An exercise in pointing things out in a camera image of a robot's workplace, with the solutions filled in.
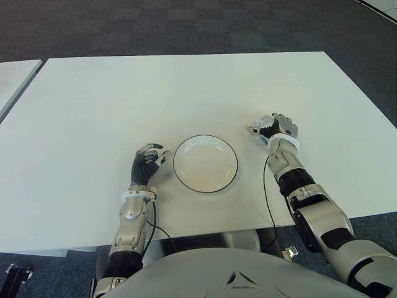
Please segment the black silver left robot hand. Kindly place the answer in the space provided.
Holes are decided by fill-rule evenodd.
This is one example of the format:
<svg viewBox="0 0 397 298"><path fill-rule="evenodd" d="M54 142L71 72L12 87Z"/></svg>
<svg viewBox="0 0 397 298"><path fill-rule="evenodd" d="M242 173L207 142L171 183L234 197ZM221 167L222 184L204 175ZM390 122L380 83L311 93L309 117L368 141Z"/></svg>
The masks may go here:
<svg viewBox="0 0 397 298"><path fill-rule="evenodd" d="M136 152L130 175L131 187L148 185L153 175L168 159L169 150L159 153L161 149L162 145L149 143Z"/></svg>

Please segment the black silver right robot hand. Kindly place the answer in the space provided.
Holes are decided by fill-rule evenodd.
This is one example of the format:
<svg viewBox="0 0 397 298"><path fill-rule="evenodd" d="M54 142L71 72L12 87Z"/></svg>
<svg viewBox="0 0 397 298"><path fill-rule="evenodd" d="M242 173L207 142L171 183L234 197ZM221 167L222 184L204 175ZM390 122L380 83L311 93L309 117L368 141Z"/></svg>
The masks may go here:
<svg viewBox="0 0 397 298"><path fill-rule="evenodd" d="M254 126L248 127L248 131L266 139L270 139L278 133L293 138L297 138L298 135L298 127L293 123L292 119L275 112L260 118Z"/></svg>

